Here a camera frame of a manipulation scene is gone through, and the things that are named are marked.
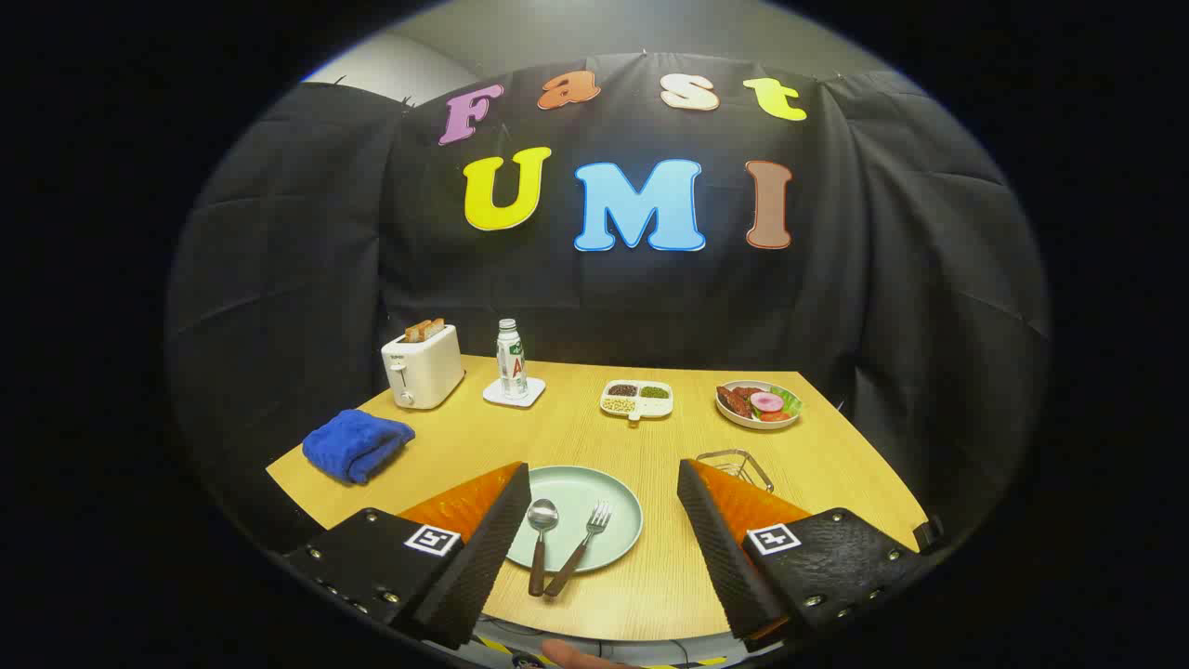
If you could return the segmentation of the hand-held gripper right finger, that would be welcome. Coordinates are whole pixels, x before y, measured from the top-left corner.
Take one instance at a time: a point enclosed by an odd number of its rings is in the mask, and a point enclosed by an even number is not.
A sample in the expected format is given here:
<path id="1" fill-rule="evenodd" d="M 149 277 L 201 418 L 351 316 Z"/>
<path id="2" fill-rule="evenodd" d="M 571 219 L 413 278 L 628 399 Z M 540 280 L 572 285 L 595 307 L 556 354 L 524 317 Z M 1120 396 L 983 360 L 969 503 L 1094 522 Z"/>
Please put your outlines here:
<path id="1" fill-rule="evenodd" d="M 918 581 L 939 545 L 937 518 L 906 545 L 850 509 L 812 515 L 700 460 L 680 462 L 678 498 L 726 626 L 751 650 L 839 635 Z"/>

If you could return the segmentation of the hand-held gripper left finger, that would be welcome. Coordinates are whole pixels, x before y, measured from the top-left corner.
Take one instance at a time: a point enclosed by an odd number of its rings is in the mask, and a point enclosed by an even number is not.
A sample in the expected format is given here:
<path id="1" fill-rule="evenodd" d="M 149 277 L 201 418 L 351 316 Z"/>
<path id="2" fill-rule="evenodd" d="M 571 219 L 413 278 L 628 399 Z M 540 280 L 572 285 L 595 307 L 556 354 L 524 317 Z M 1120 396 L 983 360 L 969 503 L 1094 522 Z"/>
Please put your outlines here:
<path id="1" fill-rule="evenodd" d="M 283 563 L 345 610 L 416 642 L 470 640 L 531 501 L 511 462 L 397 515 L 364 507 Z"/>

